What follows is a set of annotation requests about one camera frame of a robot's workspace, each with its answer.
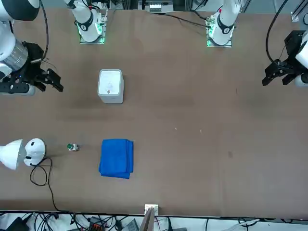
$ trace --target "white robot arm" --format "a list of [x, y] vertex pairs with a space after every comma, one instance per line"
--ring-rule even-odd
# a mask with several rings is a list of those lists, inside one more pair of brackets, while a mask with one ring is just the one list
[[229, 41], [240, 10], [238, 0], [224, 0], [222, 8], [214, 14], [215, 25], [209, 36], [217, 45], [225, 45]]
[[64, 2], [72, 10], [79, 33], [86, 42], [93, 42], [102, 35], [100, 12], [91, 9], [86, 0], [64, 0]]
[[0, 93], [33, 95], [34, 87], [45, 91], [44, 84], [63, 91], [61, 78], [51, 69], [40, 68], [44, 52], [39, 45], [20, 42], [10, 29], [9, 21], [34, 20], [40, 3], [41, 0], [0, 0]]

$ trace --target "electronics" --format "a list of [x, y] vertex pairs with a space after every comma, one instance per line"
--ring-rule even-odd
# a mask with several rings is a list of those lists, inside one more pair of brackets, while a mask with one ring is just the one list
[[121, 70], [101, 70], [97, 93], [104, 103], [122, 103], [124, 79]]

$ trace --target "black cable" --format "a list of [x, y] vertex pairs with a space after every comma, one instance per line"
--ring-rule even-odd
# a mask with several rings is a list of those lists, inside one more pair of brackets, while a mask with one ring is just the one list
[[77, 219], [76, 219], [76, 215], [74, 214], [74, 215], [72, 215], [72, 214], [70, 214], [71, 215], [71, 217], [72, 217], [72, 220], [74, 220], [74, 223], [75, 223], [75, 225], [76, 225], [76, 227], [77, 227], [77, 229], [79, 230], [79, 231], [88, 231], [89, 229], [87, 229], [86, 227], [83, 227], [82, 225], [80, 225], [79, 224], [79, 222], [77, 222]]
[[[45, 160], [50, 160], [50, 168], [49, 168], [48, 175], [47, 175], [46, 170], [40, 165], [40, 164], [43, 163]], [[60, 210], [60, 209], [58, 209], [57, 206], [56, 206], [56, 204], [55, 204], [55, 202], [54, 202], [53, 191], [52, 191], [52, 189], [51, 189], [51, 187], [50, 187], [50, 174], [51, 174], [51, 170], [52, 170], [52, 160], [51, 160], [49, 157], [45, 157], [45, 158], [42, 159], [37, 165], [31, 164], [31, 166], [33, 166], [34, 168], [31, 170], [31, 173], [30, 173], [30, 181], [31, 181], [33, 184], [35, 184], [35, 185], [37, 185], [37, 186], [39, 186], [39, 187], [43, 187], [43, 186], [48, 185], [48, 187], [49, 187], [49, 189], [50, 189], [50, 192], [51, 192], [52, 204], [53, 204], [54, 208], [55, 208], [57, 211], [59, 211], [59, 212], [68, 212], [68, 211], [65, 211], [65, 210]], [[36, 183], [36, 182], [34, 181], [34, 171], [35, 171], [38, 167], [41, 168], [41, 169], [44, 171], [44, 173], [45, 173], [45, 178], [46, 178], [46, 180], [45, 180], [45, 182], [44, 182], [43, 184], [38, 184], [38, 183]]]
[[173, 231], [170, 217], [167, 217], [167, 219], [168, 219], [168, 230], [167, 231]]
[[304, 14], [304, 16], [303, 16], [303, 23], [308, 26], [308, 23], [306, 23], [306, 21], [305, 21], [305, 17], [306, 17], [307, 14], [308, 14], [308, 12], [306, 14]]
[[223, 7], [223, 5], [221, 7], [218, 8], [218, 10], [216, 12], [218, 12], [221, 8]]
[[156, 222], [157, 222], [157, 225], [158, 225], [158, 229], [159, 229], [159, 231], [161, 231], [160, 225], [159, 225], [159, 221], [158, 221], [157, 217], [155, 217], [155, 219], [156, 219]]
[[[128, 216], [125, 216], [125, 217], [121, 218], [120, 220], [118, 220], [118, 222], [121, 222], [121, 221], [124, 220], [125, 218], [128, 218]], [[112, 230], [112, 229], [115, 227], [116, 221], [115, 221], [115, 224], [114, 224], [110, 229], [108, 229], [108, 231]]]
[[280, 56], [279, 56], [279, 59], [280, 59], [281, 56], [282, 56], [282, 53], [283, 53], [283, 51], [284, 51], [284, 48], [285, 48], [285, 46], [283, 47], [283, 49], [282, 49], [282, 51], [281, 51], [281, 54], [280, 54]]
[[190, 10], [191, 12], [194, 12], [199, 18], [206, 20], [207, 17], [202, 17], [196, 10]]
[[192, 21], [189, 21], [187, 19], [184, 19], [184, 18], [180, 18], [180, 17], [177, 17], [177, 16], [174, 16], [174, 15], [171, 15], [171, 14], [163, 14], [165, 16], [169, 16], [169, 17], [172, 17], [172, 18], [177, 18], [177, 19], [180, 19], [184, 22], [187, 22], [187, 23], [190, 23], [192, 25], [195, 25], [195, 26], [202, 26], [202, 27], [207, 27], [207, 28], [211, 28], [210, 26], [207, 26], [207, 25], [203, 25], [203, 24], [200, 24], [200, 23], [195, 23], [195, 22], [192, 22]]
[[207, 231], [207, 224], [208, 224], [208, 221], [209, 219], [206, 220], [206, 223], [205, 223], [205, 231]]
[[42, 214], [45, 220], [45, 224], [44, 224], [44, 230], [46, 230], [46, 225], [49, 231], [53, 231], [53, 229], [51, 228], [51, 226], [48, 224], [48, 220], [52, 217], [52, 214], [48, 214], [47, 216], [45, 216], [44, 214]]
[[48, 51], [48, 46], [49, 46], [49, 32], [48, 32], [48, 22], [47, 22], [47, 16], [46, 16], [46, 11], [43, 5], [42, 0], [39, 0], [40, 5], [42, 6], [43, 14], [44, 14], [44, 20], [45, 20], [45, 27], [46, 27], [46, 48], [43, 54], [43, 57], [41, 58], [41, 61], [43, 61], [46, 58], [47, 51]]
[[285, 4], [286, 4], [287, 2], [288, 2], [288, 0], [284, 0], [284, 2], [282, 3], [282, 5], [280, 6], [279, 10], [278, 10], [277, 13], [275, 14], [275, 16], [274, 16], [274, 18], [273, 18], [273, 20], [272, 20], [272, 22], [271, 22], [271, 24], [270, 24], [270, 26], [269, 26], [268, 32], [267, 32], [267, 34], [266, 34], [266, 40], [265, 40], [265, 49], [266, 49], [266, 54], [267, 54], [269, 60], [270, 60], [272, 63], [276, 64], [276, 65], [277, 65], [280, 69], [282, 69], [282, 70], [292, 70], [292, 69], [287, 68], [287, 67], [283, 67], [283, 66], [279, 65], [278, 63], [276, 63], [276, 62], [272, 59], [272, 57], [270, 56], [270, 52], [269, 52], [269, 37], [270, 37], [269, 35], [270, 35], [270, 30], [272, 29], [272, 27], [273, 27], [273, 25], [274, 25], [274, 23], [275, 23], [275, 21], [276, 21], [278, 15], [280, 14], [280, 11], [283, 9], [283, 7], [285, 6]]
[[142, 0], [142, 2], [141, 2], [141, 9], [142, 9], [142, 10], [145, 9], [145, 0]]
[[205, 5], [207, 4], [207, 2], [208, 2], [208, 0], [203, 0], [203, 1], [197, 6], [197, 8], [194, 9], [194, 10], [195, 10], [195, 11], [198, 10], [199, 7], [202, 6], [202, 4], [203, 4], [203, 6], [205, 6]]
[[10, 29], [11, 29], [11, 32], [12, 32], [12, 34], [14, 34], [12, 22], [11, 22], [11, 21], [9, 21], [9, 24], [10, 24]]
[[292, 222], [293, 222], [293, 220], [292, 219], [290, 219], [290, 221], [289, 222], [286, 222], [284, 219], [281, 219], [282, 221], [283, 221], [283, 223], [286, 223], [286, 224], [291, 224]]
[[[245, 219], [245, 218], [239, 218], [237, 221], [239, 222], [239, 224], [241, 223], [241, 220], [243, 220], [244, 222], [247, 222], [247, 220]], [[258, 221], [255, 221], [254, 223], [252, 223], [252, 224], [249, 224], [249, 225], [247, 225], [247, 224], [244, 224], [244, 225], [242, 225], [242, 227], [251, 227], [251, 226], [254, 226], [255, 224], [257, 224], [258, 223]]]
[[86, 3], [84, 2], [84, 0], [81, 0], [81, 1], [82, 1], [83, 4], [85, 4], [85, 6], [88, 7], [90, 10], [91, 10], [91, 7], [92, 7], [93, 9], [96, 9], [96, 10], [101, 10], [98, 6], [92, 5], [92, 3], [90, 3], [90, 5], [88, 5], [88, 4], [86, 4]]

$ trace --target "brown table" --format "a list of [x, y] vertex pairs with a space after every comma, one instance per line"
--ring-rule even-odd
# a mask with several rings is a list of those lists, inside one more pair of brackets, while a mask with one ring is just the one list
[[[69, 10], [47, 14], [47, 56], [64, 91], [0, 97], [0, 142], [46, 142], [60, 209], [141, 214], [144, 204], [159, 204], [164, 215], [308, 217], [308, 91], [278, 79], [261, 85], [272, 14], [241, 14], [232, 49], [207, 48], [204, 28], [142, 11], [110, 13], [106, 44], [79, 45]], [[292, 29], [281, 15], [269, 41], [273, 58]], [[42, 14], [16, 22], [15, 32], [45, 48]], [[122, 105], [97, 96], [101, 69], [122, 70]], [[130, 180], [100, 176], [106, 138], [134, 141]], [[68, 142], [80, 151], [69, 152]], [[0, 166], [1, 209], [53, 209], [30, 170]]]

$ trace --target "blue towel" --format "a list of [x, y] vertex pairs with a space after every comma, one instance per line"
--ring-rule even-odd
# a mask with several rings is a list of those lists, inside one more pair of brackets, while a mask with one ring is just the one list
[[101, 176], [129, 179], [133, 170], [133, 142], [126, 139], [103, 140], [99, 166]]

